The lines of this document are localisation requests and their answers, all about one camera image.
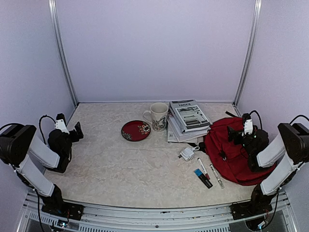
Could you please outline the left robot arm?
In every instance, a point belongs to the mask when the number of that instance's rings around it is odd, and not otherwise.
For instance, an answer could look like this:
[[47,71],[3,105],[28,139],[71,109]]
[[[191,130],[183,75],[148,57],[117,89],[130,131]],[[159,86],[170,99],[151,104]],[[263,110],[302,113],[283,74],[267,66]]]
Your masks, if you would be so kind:
[[72,144],[83,139],[79,122],[68,130],[64,120],[55,122],[45,144],[34,125],[9,123],[1,127],[0,159],[10,165],[22,182],[34,189],[43,201],[41,210],[51,215],[81,220],[84,206],[63,200],[61,189],[47,179],[33,163],[35,157],[44,168],[63,174],[72,159]]

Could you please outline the red backpack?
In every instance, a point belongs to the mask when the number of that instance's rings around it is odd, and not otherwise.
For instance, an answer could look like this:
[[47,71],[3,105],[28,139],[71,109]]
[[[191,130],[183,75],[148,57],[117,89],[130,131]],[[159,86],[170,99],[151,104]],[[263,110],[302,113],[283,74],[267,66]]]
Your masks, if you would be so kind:
[[222,178],[242,186],[260,184],[276,168],[276,164],[261,172],[251,171],[245,148],[228,141],[228,126],[240,130],[243,128],[242,119],[226,117],[215,121],[204,140],[206,154]]

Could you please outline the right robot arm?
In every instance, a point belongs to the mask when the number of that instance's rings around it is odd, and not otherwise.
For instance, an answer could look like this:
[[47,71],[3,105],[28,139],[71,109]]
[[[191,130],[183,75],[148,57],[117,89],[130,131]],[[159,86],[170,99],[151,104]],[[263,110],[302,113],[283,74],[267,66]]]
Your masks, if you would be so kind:
[[231,205],[234,219],[271,211],[272,199],[309,160],[309,130],[301,123],[280,123],[272,141],[265,130],[253,124],[249,114],[239,124],[237,128],[226,127],[227,140],[235,149],[229,164],[240,184],[255,187],[248,202]]

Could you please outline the thin grey booklet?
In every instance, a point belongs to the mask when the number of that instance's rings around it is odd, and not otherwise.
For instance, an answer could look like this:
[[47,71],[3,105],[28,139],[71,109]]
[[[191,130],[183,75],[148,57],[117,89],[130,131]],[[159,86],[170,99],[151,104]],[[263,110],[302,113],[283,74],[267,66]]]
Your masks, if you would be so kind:
[[197,143],[198,138],[197,137],[190,138],[187,135],[179,136],[177,133],[173,131],[172,128],[168,127],[167,142],[169,143]]

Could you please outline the white Designer Fate book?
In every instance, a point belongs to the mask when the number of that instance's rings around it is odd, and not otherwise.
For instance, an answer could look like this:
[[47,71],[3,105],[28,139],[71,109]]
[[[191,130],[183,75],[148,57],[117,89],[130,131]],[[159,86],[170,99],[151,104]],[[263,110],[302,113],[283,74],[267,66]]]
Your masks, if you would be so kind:
[[208,129],[191,131],[191,132],[182,132],[180,127],[178,126],[178,124],[176,122],[176,119],[174,118],[174,116],[172,114],[168,114],[167,123],[168,123],[168,127],[172,128],[173,131],[175,133],[177,133],[179,136],[187,135],[190,138],[197,137],[199,139],[200,137],[203,137],[203,136],[207,135],[207,133],[208,133]]

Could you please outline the grey photo cover book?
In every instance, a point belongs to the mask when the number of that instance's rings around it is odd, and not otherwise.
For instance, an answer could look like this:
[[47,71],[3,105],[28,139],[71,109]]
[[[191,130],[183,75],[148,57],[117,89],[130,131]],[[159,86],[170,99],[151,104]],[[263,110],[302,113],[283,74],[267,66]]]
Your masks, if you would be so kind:
[[169,109],[181,132],[203,131],[212,125],[195,100],[170,101]]

